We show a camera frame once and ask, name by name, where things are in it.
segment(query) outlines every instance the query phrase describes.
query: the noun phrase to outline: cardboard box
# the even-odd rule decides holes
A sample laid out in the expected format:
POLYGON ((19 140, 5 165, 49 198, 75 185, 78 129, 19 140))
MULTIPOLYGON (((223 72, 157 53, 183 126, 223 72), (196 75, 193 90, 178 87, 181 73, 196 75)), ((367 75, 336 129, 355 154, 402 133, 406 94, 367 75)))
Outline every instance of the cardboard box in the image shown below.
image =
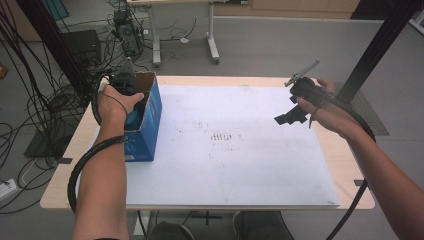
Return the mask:
POLYGON ((128 142, 125 143, 127 162, 153 161, 159 131, 162 101, 158 82, 154 72, 136 73, 135 85, 138 92, 144 93, 146 107, 138 130, 125 131, 128 142))

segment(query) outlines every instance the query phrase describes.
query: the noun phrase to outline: desk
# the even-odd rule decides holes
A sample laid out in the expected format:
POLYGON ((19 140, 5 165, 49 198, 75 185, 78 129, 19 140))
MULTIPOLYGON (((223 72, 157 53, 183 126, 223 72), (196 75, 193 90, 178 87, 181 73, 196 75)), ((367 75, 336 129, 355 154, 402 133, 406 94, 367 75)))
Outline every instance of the desk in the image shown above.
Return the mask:
MULTIPOLYGON (((253 78, 253 77, 188 77, 188 76, 158 76, 161 85, 199 85, 199 86, 270 86, 282 87, 288 79, 282 78, 253 78)), ((72 138, 64 157, 73 158, 69 165, 60 164, 41 199, 41 206, 49 209, 69 209, 67 203, 67 183, 69 175, 80 157, 87 150, 92 136, 96 130, 97 123, 91 113, 87 110, 81 123, 72 138)), ((330 174, 333 178, 336 192, 340 201, 337 209, 347 209, 355 196, 358 187, 354 180, 362 179, 362 175, 347 143, 337 134, 329 132, 319 124, 314 124, 319 144, 322 148, 324 158, 327 162, 330 174)), ((374 200, 367 190, 358 204, 358 209, 371 209, 374 200)), ((146 206, 127 206, 127 209, 153 209, 146 206)), ((178 209, 177 207, 156 206, 155 209, 178 209)), ((219 208, 221 210, 235 210, 233 208, 219 208)), ((269 207, 258 207, 255 209, 270 209, 269 207)))
POLYGON ((213 11, 214 11, 214 4, 213 0, 127 0, 127 3, 129 5, 143 5, 147 9, 147 14, 149 15, 149 21, 150 21, 150 28, 153 35, 153 65, 158 67, 161 64, 161 58, 160 58, 160 39, 159 36, 156 33, 156 26, 155 26, 155 13, 153 10, 154 5, 169 5, 170 7, 166 10, 167 12, 172 12, 172 14, 179 12, 182 10, 182 8, 185 8, 184 12, 187 11, 196 11, 198 9, 196 6, 199 4, 208 4, 209 6, 209 12, 207 13, 207 16, 209 17, 209 30, 206 33, 206 39, 209 44, 209 49, 211 51, 212 59, 219 63, 219 54, 218 49, 215 44, 215 39, 213 37, 213 11))

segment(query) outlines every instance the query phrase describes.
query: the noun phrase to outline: wire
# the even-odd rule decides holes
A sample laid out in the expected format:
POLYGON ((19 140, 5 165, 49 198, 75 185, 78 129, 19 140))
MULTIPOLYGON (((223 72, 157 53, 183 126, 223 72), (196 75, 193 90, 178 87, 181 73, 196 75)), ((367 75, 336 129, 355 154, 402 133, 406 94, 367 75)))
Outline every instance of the wire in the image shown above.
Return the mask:
POLYGON ((187 220, 190 218, 191 214, 193 213, 193 211, 190 211, 186 217, 186 219, 184 220, 183 223, 181 223, 181 226, 184 226, 184 224, 187 222, 187 220))
POLYGON ((37 159, 34 159, 31 163, 31 166, 29 166, 29 168, 26 170, 26 172, 22 175, 21 179, 22 182, 27 185, 27 183, 25 182, 25 175, 27 175, 27 173, 31 170, 32 166, 34 166, 35 162, 37 161, 37 159))
POLYGON ((143 231, 143 235, 144 235, 144 237, 147 237, 146 229, 144 228, 143 221, 141 221, 141 213, 140 213, 140 211, 137 211, 137 215, 138 215, 138 221, 140 222, 141 230, 143 231))
POLYGON ((109 146, 112 146, 114 144, 119 144, 127 141, 126 136, 116 136, 113 138, 106 139, 97 145, 93 146, 90 150, 88 150, 81 159, 77 162, 74 169, 71 172, 71 176, 69 177, 69 183, 68 183, 68 201, 69 205, 71 206, 72 211, 75 213, 77 208, 77 196, 75 193, 75 186, 78 180, 78 176, 80 175, 82 169, 84 168, 85 164, 98 152, 102 151, 105 148, 108 148, 109 146))

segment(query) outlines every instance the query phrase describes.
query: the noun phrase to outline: fingers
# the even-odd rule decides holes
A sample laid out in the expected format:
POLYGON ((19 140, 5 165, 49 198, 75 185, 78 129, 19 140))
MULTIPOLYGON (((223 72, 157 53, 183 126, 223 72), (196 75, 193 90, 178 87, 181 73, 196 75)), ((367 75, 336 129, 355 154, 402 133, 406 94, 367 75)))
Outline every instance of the fingers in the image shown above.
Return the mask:
POLYGON ((132 95, 131 98, 132 98, 132 101, 134 101, 134 104, 135 104, 135 103, 143 100, 144 94, 143 93, 136 93, 136 94, 132 95))
POLYGON ((336 91, 336 84, 334 84, 332 81, 327 79, 317 79, 317 82, 324 86, 325 90, 327 92, 335 92, 336 91))
POLYGON ((317 107, 312 105, 312 103, 310 103, 310 102, 308 102, 305 99, 300 98, 300 97, 297 98, 297 103, 307 113, 312 114, 317 109, 317 107))

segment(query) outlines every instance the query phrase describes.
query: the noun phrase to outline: electronic equipment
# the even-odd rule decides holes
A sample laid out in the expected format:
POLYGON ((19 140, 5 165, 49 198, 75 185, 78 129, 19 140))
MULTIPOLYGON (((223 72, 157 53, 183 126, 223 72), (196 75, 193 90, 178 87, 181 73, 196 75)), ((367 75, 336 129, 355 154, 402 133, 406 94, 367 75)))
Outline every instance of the electronic equipment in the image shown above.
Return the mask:
POLYGON ((101 63, 101 45, 95 30, 61 33, 75 60, 83 67, 101 63))
POLYGON ((115 30, 121 39, 122 49, 126 57, 135 59, 142 53, 141 42, 137 36, 132 20, 126 11, 116 10, 113 15, 115 30))
MULTIPOLYGON (((297 97, 305 97, 307 100, 312 101, 312 103, 318 104, 322 97, 326 96, 325 92, 319 86, 315 86, 315 83, 311 79, 303 77, 303 75, 318 65, 319 62, 320 61, 318 59, 315 59, 315 62, 300 70, 299 72, 294 73, 290 80, 284 83, 286 87, 294 83, 294 86, 290 89, 290 93, 293 94, 290 100, 293 103, 296 103, 297 97)), ((307 120, 305 117, 306 115, 307 113, 303 111, 303 109, 301 109, 299 106, 296 106, 288 113, 277 116, 274 119, 279 125, 284 123, 292 124, 296 121, 304 123, 307 120)))

